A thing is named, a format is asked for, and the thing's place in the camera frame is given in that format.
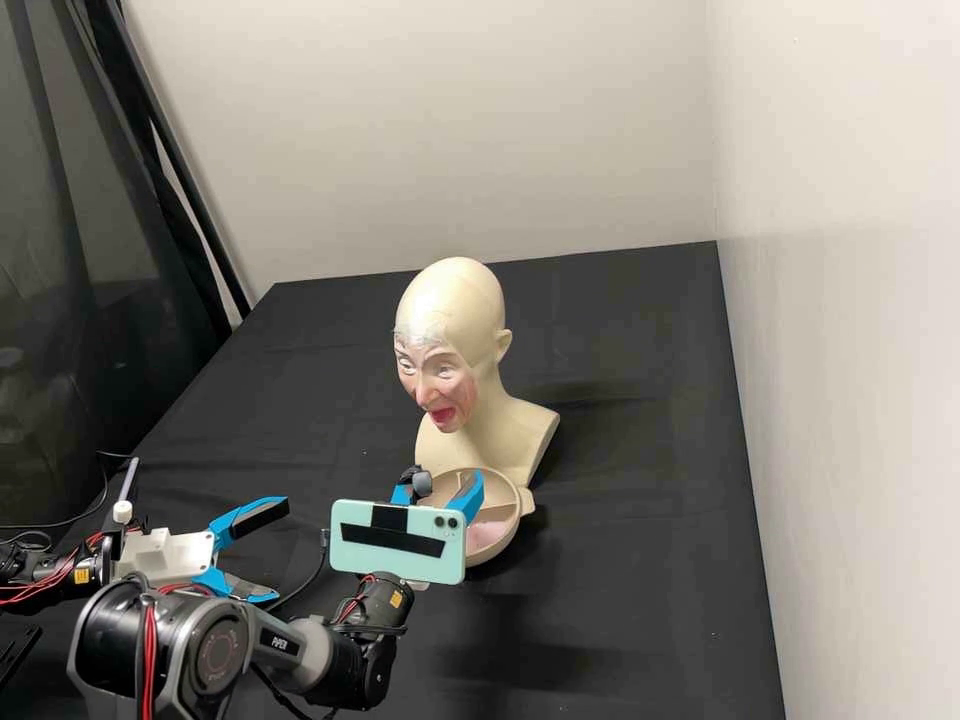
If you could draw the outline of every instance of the open mouth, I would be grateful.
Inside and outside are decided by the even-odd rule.
[[[433,421],[437,425],[443,425],[450,420],[453,420],[453,416],[456,414],[456,408],[441,408],[440,410],[431,410],[430,417],[433,418]]]

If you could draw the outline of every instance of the white knob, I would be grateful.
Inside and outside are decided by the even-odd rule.
[[[113,504],[113,521],[126,525],[133,519],[133,503],[129,500],[117,500]]]

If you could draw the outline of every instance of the white wall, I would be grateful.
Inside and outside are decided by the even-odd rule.
[[[958,8],[710,2],[721,261],[790,720],[960,717]]]
[[[251,299],[711,237],[703,0],[127,0]]]

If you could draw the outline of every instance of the black curtain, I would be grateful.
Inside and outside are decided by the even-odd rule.
[[[0,12],[0,524],[86,506],[230,331],[92,10]]]

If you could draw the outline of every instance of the mannequin nose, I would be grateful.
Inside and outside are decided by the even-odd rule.
[[[417,381],[416,389],[416,400],[417,405],[420,407],[426,407],[436,396],[435,388],[433,383],[429,379],[424,379],[421,375],[420,379]]]

